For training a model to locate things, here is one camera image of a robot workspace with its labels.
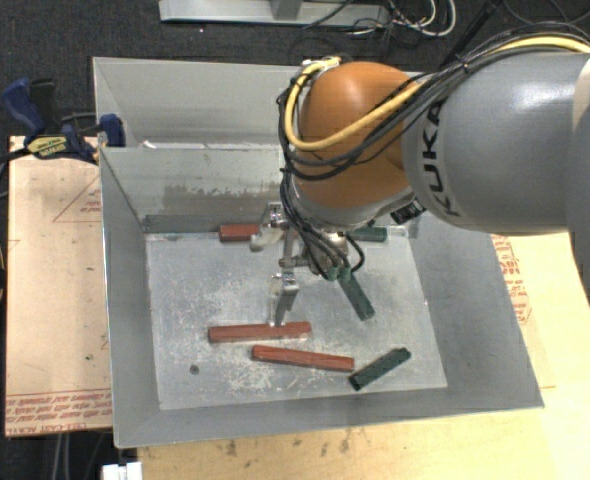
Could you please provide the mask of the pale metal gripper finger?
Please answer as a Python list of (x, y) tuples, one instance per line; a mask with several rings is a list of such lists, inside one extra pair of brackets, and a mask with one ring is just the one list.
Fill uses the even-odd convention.
[(270, 202), (259, 222), (258, 231), (251, 235), (249, 248), (252, 252), (260, 252), (266, 247), (279, 242), (288, 227), (283, 205)]
[(270, 284), (269, 323), (281, 327), (286, 322), (286, 314), (292, 309), (299, 293), (300, 285), (292, 272), (275, 274)]

